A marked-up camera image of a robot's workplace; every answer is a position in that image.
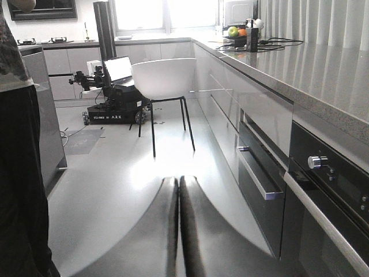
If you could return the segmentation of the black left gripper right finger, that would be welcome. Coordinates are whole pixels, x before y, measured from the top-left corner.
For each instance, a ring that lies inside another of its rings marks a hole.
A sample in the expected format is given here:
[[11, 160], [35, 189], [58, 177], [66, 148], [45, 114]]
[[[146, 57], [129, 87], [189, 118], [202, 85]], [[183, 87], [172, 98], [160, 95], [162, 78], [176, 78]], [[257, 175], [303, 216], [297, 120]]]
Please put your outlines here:
[[187, 276], [287, 276], [287, 269], [249, 242], [210, 202], [196, 177], [180, 178], [180, 230]]

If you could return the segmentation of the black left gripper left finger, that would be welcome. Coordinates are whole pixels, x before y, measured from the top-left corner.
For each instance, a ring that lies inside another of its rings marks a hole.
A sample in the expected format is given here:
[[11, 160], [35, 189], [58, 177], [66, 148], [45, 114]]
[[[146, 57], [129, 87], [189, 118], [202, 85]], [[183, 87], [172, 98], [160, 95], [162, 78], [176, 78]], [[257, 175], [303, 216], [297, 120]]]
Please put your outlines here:
[[75, 276], [175, 276], [178, 180], [166, 177], [135, 226]]

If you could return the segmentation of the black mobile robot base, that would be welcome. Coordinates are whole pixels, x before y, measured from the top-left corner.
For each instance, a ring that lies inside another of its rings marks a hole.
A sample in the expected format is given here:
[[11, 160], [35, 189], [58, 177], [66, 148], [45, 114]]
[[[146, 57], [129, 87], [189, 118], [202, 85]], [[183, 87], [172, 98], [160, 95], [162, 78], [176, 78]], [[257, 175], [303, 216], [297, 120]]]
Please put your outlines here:
[[91, 88], [100, 89], [105, 100], [95, 104], [82, 113], [84, 125], [89, 124], [142, 124], [146, 121], [145, 108], [149, 100], [134, 86], [131, 76], [106, 84], [103, 67], [95, 67], [94, 75], [77, 71], [69, 84], [77, 83], [87, 92]]

